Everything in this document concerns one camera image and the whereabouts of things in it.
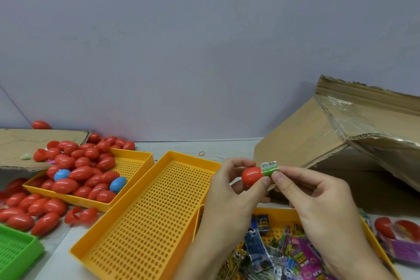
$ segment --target yellow basket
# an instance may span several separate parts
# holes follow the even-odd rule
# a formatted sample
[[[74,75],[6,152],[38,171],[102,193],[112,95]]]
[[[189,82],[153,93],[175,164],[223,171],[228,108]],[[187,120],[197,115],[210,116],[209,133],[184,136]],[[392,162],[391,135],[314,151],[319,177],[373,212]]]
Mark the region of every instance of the yellow basket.
[[[111,203],[101,203],[99,201],[93,201],[81,197],[76,197],[66,194],[58,194],[47,189],[37,188],[29,186],[29,184],[37,177],[45,175],[46,170],[41,171],[32,177],[29,181],[23,184],[31,193],[39,193],[45,197],[60,198],[67,203],[71,203],[76,206],[82,206],[86,208],[97,208],[101,212],[106,212],[120,199],[128,190],[153,166],[155,161],[153,160],[152,153],[139,152],[136,150],[123,150],[123,149],[111,149],[115,156],[115,166],[112,169],[120,173],[121,176],[127,178],[127,183],[112,200]]]
[[[200,215],[202,215],[203,212],[204,212],[204,205],[201,205],[196,215],[194,235],[192,237],[193,241],[194,241],[195,235],[197,234],[198,228],[200,227]],[[298,223],[298,224],[301,223],[299,216],[297,214],[297,211],[295,209],[257,207],[255,208],[253,214],[254,215],[268,215],[270,231],[265,232],[261,235],[261,238],[265,244],[269,244],[274,237],[276,237],[276,239],[279,239],[286,225],[293,225],[294,223]],[[369,226],[366,224],[366,222],[363,219],[362,219],[362,222],[363,222],[363,231],[365,232],[365,236],[370,244],[370,247],[373,249],[376,255],[387,264],[388,269],[394,272],[397,279],[402,280],[402,278],[396,271],[394,265],[392,264],[391,260],[389,260],[388,256],[386,255],[385,251],[379,244],[375,235],[370,230]],[[242,247],[242,242],[238,245],[236,250],[238,252],[241,252],[241,247]],[[235,275],[234,279],[246,280],[244,277],[240,276],[239,273]]]
[[[169,280],[220,163],[169,151],[70,249],[102,280]]]

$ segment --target brown cardboard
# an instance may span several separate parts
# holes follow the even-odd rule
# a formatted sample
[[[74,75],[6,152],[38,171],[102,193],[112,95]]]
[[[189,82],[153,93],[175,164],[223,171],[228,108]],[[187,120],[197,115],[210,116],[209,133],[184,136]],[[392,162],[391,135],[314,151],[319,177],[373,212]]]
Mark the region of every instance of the brown cardboard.
[[[21,160],[24,154],[31,157],[37,149],[44,149],[52,140],[70,140],[83,144],[88,131],[69,131],[60,129],[0,129],[0,169],[20,169],[29,172],[50,167],[47,162]]]
[[[344,176],[375,213],[405,204],[420,214],[419,125],[419,97],[321,76],[314,96],[255,146],[254,160]]]

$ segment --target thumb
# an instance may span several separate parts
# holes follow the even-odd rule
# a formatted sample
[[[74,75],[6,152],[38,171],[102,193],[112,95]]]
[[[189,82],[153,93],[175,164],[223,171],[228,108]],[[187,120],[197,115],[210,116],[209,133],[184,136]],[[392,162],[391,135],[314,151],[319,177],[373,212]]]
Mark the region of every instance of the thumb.
[[[252,207],[252,210],[257,207],[260,199],[265,196],[270,183],[270,177],[261,177],[258,181],[255,182],[254,185],[251,186],[251,188],[249,188],[249,190],[244,193],[244,197],[247,199],[246,203]]]
[[[271,175],[272,180],[276,183],[280,192],[285,195],[285,197],[293,204],[293,206],[298,209],[301,207],[307,200],[307,195],[302,192],[302,190],[297,187],[297,185],[288,178],[285,174],[275,171]]]

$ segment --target green plastic tray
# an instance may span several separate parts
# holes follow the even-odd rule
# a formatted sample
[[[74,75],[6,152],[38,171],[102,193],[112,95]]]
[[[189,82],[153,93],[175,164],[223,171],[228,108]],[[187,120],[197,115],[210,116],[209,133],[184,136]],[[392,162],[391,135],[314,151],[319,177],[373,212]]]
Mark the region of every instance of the green plastic tray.
[[[37,237],[0,224],[1,280],[16,280],[43,252]]]

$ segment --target blue plastic egg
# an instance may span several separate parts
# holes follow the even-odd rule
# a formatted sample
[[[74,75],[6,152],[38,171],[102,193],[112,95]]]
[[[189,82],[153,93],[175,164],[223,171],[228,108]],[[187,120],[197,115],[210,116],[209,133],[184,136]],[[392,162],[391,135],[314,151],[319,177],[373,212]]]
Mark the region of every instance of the blue plastic egg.
[[[57,181],[62,178],[67,178],[70,175],[71,171],[69,170],[59,170],[54,174],[54,180]]]
[[[118,194],[126,183],[127,179],[124,176],[118,177],[112,181],[111,185],[109,186],[109,190]]]

